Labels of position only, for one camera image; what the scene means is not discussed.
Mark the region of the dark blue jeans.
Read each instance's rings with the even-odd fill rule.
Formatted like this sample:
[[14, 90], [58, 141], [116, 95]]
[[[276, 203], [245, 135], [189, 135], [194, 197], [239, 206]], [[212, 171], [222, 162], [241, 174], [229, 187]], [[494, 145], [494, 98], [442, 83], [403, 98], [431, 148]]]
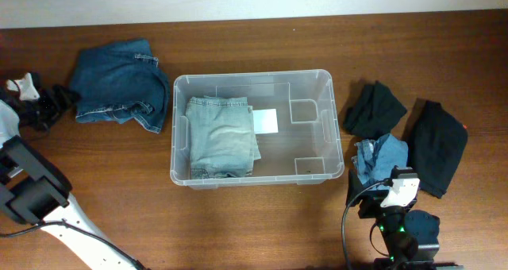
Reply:
[[167, 116], [170, 87], [145, 39], [119, 41], [80, 52], [70, 88], [80, 96], [78, 123], [135, 120], [160, 133]]

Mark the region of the light blue jeans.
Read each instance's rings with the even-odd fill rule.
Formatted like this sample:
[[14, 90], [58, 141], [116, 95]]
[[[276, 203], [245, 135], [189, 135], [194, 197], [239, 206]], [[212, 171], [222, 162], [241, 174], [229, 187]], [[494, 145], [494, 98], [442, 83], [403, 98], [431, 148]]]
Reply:
[[190, 177], [224, 179], [250, 176], [261, 158], [246, 97], [193, 97], [190, 123]]

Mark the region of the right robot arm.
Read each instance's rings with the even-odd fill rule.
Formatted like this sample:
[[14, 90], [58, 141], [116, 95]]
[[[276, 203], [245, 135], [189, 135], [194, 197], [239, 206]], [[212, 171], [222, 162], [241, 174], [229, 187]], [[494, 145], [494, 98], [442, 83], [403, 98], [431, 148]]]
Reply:
[[378, 229], [387, 248], [371, 269], [463, 269], [453, 262], [434, 260], [440, 249], [438, 235], [441, 220], [423, 210], [413, 210], [420, 179], [412, 168], [395, 166], [386, 179], [364, 186], [355, 171], [348, 172], [348, 194], [341, 219], [341, 240], [345, 266], [352, 269], [345, 239], [345, 223], [351, 207], [360, 207], [361, 219], [373, 218], [372, 230]]

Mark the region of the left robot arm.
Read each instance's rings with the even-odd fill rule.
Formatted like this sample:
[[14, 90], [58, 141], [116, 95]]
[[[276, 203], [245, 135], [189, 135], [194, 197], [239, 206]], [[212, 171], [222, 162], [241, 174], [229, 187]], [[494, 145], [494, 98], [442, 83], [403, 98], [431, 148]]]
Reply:
[[116, 246], [84, 213], [68, 178], [21, 137], [20, 127], [47, 131], [79, 100], [66, 87], [51, 90], [1, 86], [1, 212], [42, 230], [67, 246], [91, 269], [142, 269], [143, 264]]

